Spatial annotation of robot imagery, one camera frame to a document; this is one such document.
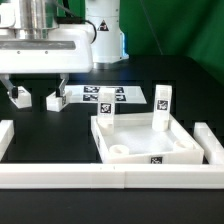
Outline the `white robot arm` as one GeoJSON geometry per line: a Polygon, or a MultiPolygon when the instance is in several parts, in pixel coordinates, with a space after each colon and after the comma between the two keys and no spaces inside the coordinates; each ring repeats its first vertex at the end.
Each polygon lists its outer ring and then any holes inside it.
{"type": "Polygon", "coordinates": [[[0,82],[19,97],[12,74],[58,73],[62,96],[69,75],[97,63],[116,63],[124,53],[120,0],[85,0],[85,16],[67,0],[0,0],[0,82]]]}

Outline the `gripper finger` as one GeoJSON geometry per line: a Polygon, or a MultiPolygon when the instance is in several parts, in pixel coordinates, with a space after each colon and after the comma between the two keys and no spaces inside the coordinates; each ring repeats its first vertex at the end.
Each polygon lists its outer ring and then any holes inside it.
{"type": "Polygon", "coordinates": [[[60,84],[59,86],[56,88],[56,96],[57,97],[62,97],[64,92],[65,92],[65,86],[67,84],[67,82],[69,81],[69,74],[68,73],[61,73],[60,74],[60,84]]]}
{"type": "Polygon", "coordinates": [[[18,97],[18,88],[10,81],[9,74],[0,74],[0,81],[8,90],[9,96],[13,99],[18,97]]]}

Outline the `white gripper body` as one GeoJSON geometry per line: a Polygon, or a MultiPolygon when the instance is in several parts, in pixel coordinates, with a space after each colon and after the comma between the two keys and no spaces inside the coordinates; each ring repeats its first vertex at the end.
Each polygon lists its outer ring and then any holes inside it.
{"type": "Polygon", "coordinates": [[[82,73],[93,67],[88,24],[60,24],[45,40],[19,40],[0,32],[0,74],[82,73]]]}

